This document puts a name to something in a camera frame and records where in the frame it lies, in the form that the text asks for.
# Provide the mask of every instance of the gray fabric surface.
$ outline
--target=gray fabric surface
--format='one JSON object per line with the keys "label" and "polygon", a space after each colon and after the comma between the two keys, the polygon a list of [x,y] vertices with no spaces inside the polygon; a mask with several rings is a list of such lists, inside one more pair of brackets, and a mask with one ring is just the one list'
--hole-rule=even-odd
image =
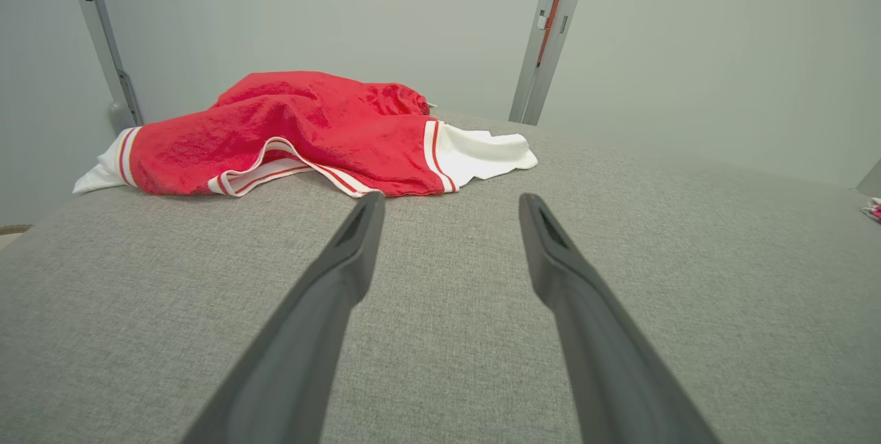
{"label": "gray fabric surface", "polygon": [[[530,171],[388,200],[326,442],[577,442],[516,202],[535,192],[726,442],[877,442],[881,225],[834,187],[519,131]],[[0,251],[0,441],[174,442],[353,201],[112,188]]]}

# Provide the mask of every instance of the white stripe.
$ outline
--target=white stripe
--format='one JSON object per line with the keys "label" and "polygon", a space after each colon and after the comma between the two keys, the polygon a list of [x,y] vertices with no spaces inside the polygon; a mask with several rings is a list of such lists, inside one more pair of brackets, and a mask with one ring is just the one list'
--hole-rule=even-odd
{"label": "white stripe", "polygon": [[[292,169],[303,169],[303,171],[311,171],[312,167],[309,167],[303,162],[300,162],[299,159],[293,158],[280,158],[278,160],[273,160],[272,162],[267,162],[267,164],[263,164],[248,172],[247,174],[243,174],[242,176],[236,177],[230,181],[229,187],[232,188],[230,193],[238,193],[242,190],[242,187],[248,186],[248,184],[252,183],[252,181],[258,180],[258,178],[263,178],[268,176],[268,174],[272,174],[273,172],[278,171],[288,171]],[[276,180],[276,178],[284,177],[284,175],[293,175],[295,172],[291,172],[289,174],[282,174],[278,176],[273,176],[271,178],[265,178],[265,180],[261,181],[261,183]],[[252,184],[248,190],[244,193],[235,194],[236,196],[242,196],[242,194],[248,193],[252,188],[260,186],[260,184]]]}
{"label": "white stripe", "polygon": [[135,183],[135,178],[131,176],[131,147],[135,144],[135,137],[138,136],[138,131],[140,130],[141,126],[132,127],[131,136],[126,140],[125,146],[123,147],[123,175],[125,176],[123,180],[128,180],[129,184],[133,187],[138,187],[138,184]]}
{"label": "white stripe", "polygon": [[220,186],[217,185],[217,178],[210,178],[210,180],[208,180],[208,189],[211,190],[211,193],[223,194],[223,191],[220,190]]}
{"label": "white stripe", "polygon": [[[361,198],[361,196],[363,196],[367,192],[378,191],[378,189],[368,187],[368,186],[365,186],[364,184],[360,183],[358,180],[356,180],[356,178],[353,178],[345,171],[342,171],[339,169],[331,169],[330,167],[323,167],[323,166],[319,166],[317,164],[313,164],[312,162],[309,162],[308,160],[306,160],[305,158],[302,158],[302,156],[299,155],[299,153],[297,152],[297,149],[295,148],[295,146],[293,146],[293,143],[289,142],[289,140],[286,140],[280,136],[273,136],[270,139],[266,140],[266,142],[264,143],[264,148],[260,152],[260,155],[258,155],[256,161],[254,162],[254,165],[251,165],[251,168],[249,168],[246,171],[232,171],[232,170],[230,170],[230,171],[221,172],[220,180],[224,180],[227,182],[227,184],[225,184],[224,187],[226,187],[226,190],[229,191],[229,193],[232,196],[242,196],[243,194],[248,193],[248,191],[250,191],[251,188],[249,187],[248,191],[245,191],[241,194],[236,194],[233,190],[230,190],[230,186],[233,186],[233,185],[229,184],[230,181],[227,180],[227,178],[232,176],[232,178],[233,178],[232,182],[237,183],[239,178],[242,178],[244,176],[244,178],[242,178],[242,180],[244,181],[244,184],[242,184],[242,186],[240,186],[240,187],[244,187],[245,184],[248,184],[248,182],[251,182],[251,180],[254,180],[255,178],[260,177],[260,176],[256,176],[256,177],[252,176],[251,172],[261,166],[262,160],[264,159],[266,152],[270,149],[284,150],[284,151],[296,156],[296,158],[298,158],[298,160],[291,159],[291,160],[293,160],[293,162],[298,162],[298,164],[299,164],[299,162],[302,162],[302,164],[308,165],[308,167],[311,167],[312,170],[315,170],[318,173],[320,173],[322,176],[327,178],[331,182],[331,184],[333,184],[334,186],[339,188],[340,191],[348,194],[349,196],[353,196],[355,198]],[[282,175],[279,175],[279,177],[284,177],[286,175],[292,175],[294,173],[299,173],[299,172],[300,171],[292,172],[291,174],[282,174]],[[334,177],[334,174],[339,176],[341,178],[341,180],[344,180],[346,182],[346,184],[349,184],[351,187],[353,187],[355,189],[355,191],[352,192],[352,190],[349,190],[349,188],[344,186],[343,183],[340,183],[340,181],[336,177]],[[267,180],[260,181],[260,183],[268,182],[270,180],[273,180],[273,178],[267,178]],[[211,178],[210,180],[208,180],[207,186],[214,193],[224,194],[223,190],[220,188],[220,186],[217,185],[216,178]]]}
{"label": "white stripe", "polygon": [[440,121],[437,120],[429,120],[425,122],[425,135],[422,137],[422,149],[425,152],[425,164],[428,164],[428,168],[440,178],[440,183],[443,184],[443,192],[451,193],[453,191],[452,184],[450,184],[449,180],[441,174],[441,171],[438,170],[437,164],[434,162],[434,131],[437,130],[438,126],[440,126]]}
{"label": "white stripe", "polygon": [[328,171],[333,172],[334,174],[337,174],[337,176],[339,176],[341,178],[341,180],[344,180],[346,182],[346,184],[349,184],[349,186],[353,187],[355,189],[355,191],[357,191],[359,193],[370,193],[371,191],[378,191],[378,189],[376,189],[374,187],[366,186],[361,181],[357,180],[356,178],[353,178],[352,175],[350,175],[346,171],[341,171],[341,170],[336,169],[334,167],[328,167],[327,165],[322,165],[322,167],[327,169]]}

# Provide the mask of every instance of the red stripe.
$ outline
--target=red stripe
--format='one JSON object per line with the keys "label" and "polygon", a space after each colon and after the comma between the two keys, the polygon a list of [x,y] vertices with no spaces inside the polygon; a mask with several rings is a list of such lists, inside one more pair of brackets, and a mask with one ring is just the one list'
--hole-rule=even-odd
{"label": "red stripe", "polygon": [[443,177],[447,178],[449,181],[450,187],[453,188],[453,192],[456,192],[456,183],[453,183],[453,178],[447,176],[447,174],[443,173],[441,170],[441,164],[438,164],[438,131],[441,130],[440,122],[434,122],[434,140],[432,141],[432,156],[434,157],[434,166],[438,168],[438,172],[440,172]]}
{"label": "red stripe", "polygon": [[220,176],[217,177],[217,185],[220,186],[220,191],[223,191],[223,194],[226,194],[227,196],[232,196],[232,194],[230,194],[229,191],[226,190],[226,186],[224,186],[223,180],[221,180]]}
{"label": "red stripe", "polygon": [[323,169],[325,172],[327,172],[328,174],[330,174],[331,176],[333,176],[334,178],[336,178],[336,180],[338,180],[340,184],[342,184],[343,186],[345,186],[346,188],[348,188],[349,191],[352,191],[353,193],[361,193],[361,191],[356,191],[354,187],[349,186],[349,183],[347,183],[347,182],[345,182],[344,180],[342,180],[342,178],[340,178],[339,176],[337,176],[337,174],[335,174],[334,171],[328,171],[328,168],[325,167],[325,166],[323,166],[323,165],[318,165],[318,164],[312,164],[312,165],[317,166],[317,167],[320,168],[320,169]]}
{"label": "red stripe", "polygon": [[240,187],[240,189],[236,189],[236,190],[235,190],[235,193],[236,193],[236,194],[239,194],[239,193],[241,193],[242,191],[244,191],[244,190],[248,189],[249,187],[251,187],[252,184],[256,184],[256,183],[258,183],[258,182],[260,182],[260,181],[262,181],[262,180],[265,180],[265,178],[270,178],[270,177],[273,177],[273,176],[277,176],[278,174],[284,174],[284,173],[286,173],[286,172],[299,171],[300,169],[305,169],[305,168],[307,168],[306,165],[303,165],[303,166],[301,166],[301,167],[295,167],[295,168],[292,168],[292,169],[284,169],[283,171],[273,172],[272,174],[266,174],[264,177],[256,178],[255,180],[252,180],[250,183],[245,184],[245,186]]}
{"label": "red stripe", "polygon": [[125,177],[125,168],[123,165],[123,153],[125,153],[125,145],[129,143],[129,136],[131,136],[131,134],[134,132],[135,132],[135,129],[132,129],[132,130],[128,131],[128,133],[125,134],[125,137],[123,138],[123,145],[120,146],[120,149],[119,149],[119,174],[123,175],[123,182],[125,182],[125,184],[128,184],[129,186],[132,186],[132,183],[129,182],[129,178]]}

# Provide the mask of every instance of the metal frame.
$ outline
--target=metal frame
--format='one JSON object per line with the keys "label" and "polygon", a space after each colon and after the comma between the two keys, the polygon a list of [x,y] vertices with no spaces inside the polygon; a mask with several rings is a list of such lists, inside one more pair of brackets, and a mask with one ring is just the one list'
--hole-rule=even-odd
{"label": "metal frame", "polygon": [[520,78],[517,80],[517,90],[513,93],[511,114],[507,118],[511,122],[522,122],[523,112],[529,103],[529,92],[535,84],[535,75],[538,73],[538,54],[544,41],[544,22],[551,14],[553,0],[538,0],[535,6],[535,18],[532,20],[532,32],[529,33],[529,42],[526,43],[526,54],[523,57],[523,65],[520,67]]}
{"label": "metal frame", "polygon": [[[539,11],[548,9],[550,5],[542,7],[544,0],[539,0]],[[531,54],[533,45],[533,36],[535,31],[544,37],[544,31],[532,29],[532,35],[529,37],[529,45],[526,48],[526,57],[523,59],[523,66],[520,70],[520,80],[517,83],[517,90],[513,96],[513,105],[511,107],[511,115],[509,120],[513,122],[522,122],[523,124],[538,124],[538,118],[542,114],[544,100],[547,99],[548,90],[551,89],[551,81],[553,73],[560,62],[560,53],[563,51],[563,45],[566,43],[566,34],[572,26],[573,15],[575,14],[575,6],[578,0],[560,0],[557,5],[557,14],[551,23],[551,35],[548,37],[547,45],[544,47],[544,56],[542,56],[541,65],[538,62],[538,51],[541,48],[541,39],[538,40],[538,48],[535,49],[534,55]]]}
{"label": "metal frame", "polygon": [[98,53],[98,61],[110,88],[110,96],[113,96],[114,102],[110,105],[108,114],[114,130],[119,133],[126,127],[144,125],[135,89],[131,85],[128,73],[123,69],[123,60],[116,47],[107,5],[104,0],[79,0],[79,7],[83,11],[85,25],[92,36],[95,52]]}

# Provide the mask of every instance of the red towel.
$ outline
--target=red towel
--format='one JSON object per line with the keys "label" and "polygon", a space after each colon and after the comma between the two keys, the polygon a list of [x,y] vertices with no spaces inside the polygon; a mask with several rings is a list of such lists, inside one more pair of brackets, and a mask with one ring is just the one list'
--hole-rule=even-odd
{"label": "red towel", "polygon": [[[447,140],[459,130],[428,112],[424,96],[402,84],[315,72],[249,74],[205,111],[124,131],[74,192],[124,183],[154,194],[242,196],[260,183],[312,170],[355,197],[457,191],[460,184],[441,169],[437,151],[441,134]],[[456,158],[462,154],[448,152],[450,146],[449,165],[462,164]]]}

